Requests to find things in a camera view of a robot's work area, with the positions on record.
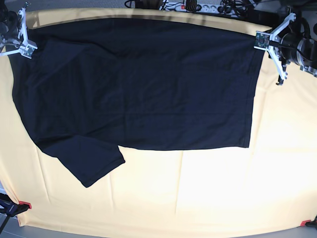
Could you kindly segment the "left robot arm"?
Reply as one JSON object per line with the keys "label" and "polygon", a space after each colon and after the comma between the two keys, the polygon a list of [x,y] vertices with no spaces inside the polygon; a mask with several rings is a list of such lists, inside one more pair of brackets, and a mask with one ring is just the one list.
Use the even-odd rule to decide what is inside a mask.
{"label": "left robot arm", "polygon": [[317,41],[311,37],[308,21],[301,12],[291,12],[265,37],[264,47],[279,73],[277,85],[287,79],[290,63],[314,77],[317,75]]}

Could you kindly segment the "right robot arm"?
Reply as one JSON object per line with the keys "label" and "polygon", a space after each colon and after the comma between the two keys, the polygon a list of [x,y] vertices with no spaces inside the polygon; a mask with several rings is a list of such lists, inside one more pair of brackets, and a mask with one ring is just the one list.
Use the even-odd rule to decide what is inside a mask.
{"label": "right robot arm", "polygon": [[9,11],[4,1],[0,2],[0,55],[21,54],[31,58],[37,49],[35,42],[29,40],[26,25],[26,9],[30,3],[25,2],[18,11]]}

